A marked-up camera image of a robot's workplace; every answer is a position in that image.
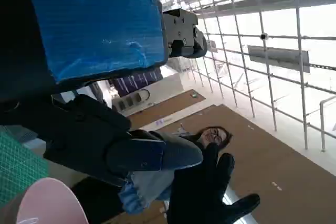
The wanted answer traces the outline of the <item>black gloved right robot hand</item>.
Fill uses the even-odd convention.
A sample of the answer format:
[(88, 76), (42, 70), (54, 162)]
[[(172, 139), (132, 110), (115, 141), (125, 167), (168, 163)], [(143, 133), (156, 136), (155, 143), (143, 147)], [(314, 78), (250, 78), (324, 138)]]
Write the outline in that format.
[(247, 195), (230, 205), (223, 203), (235, 167), (234, 157), (230, 153), (219, 154), (215, 143), (198, 146), (203, 161), (175, 171), (168, 223), (235, 223), (255, 210), (260, 204), (258, 194)]

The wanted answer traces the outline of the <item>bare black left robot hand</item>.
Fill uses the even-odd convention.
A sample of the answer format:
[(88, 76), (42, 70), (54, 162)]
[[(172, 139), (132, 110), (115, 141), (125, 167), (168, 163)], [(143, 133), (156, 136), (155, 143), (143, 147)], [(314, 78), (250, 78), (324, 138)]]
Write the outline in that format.
[(46, 142), (44, 158), (122, 186), (128, 172), (184, 169), (200, 149), (131, 131), (129, 119), (80, 94), (54, 94), (207, 52), (197, 16), (159, 0), (1, 0), (1, 125)]

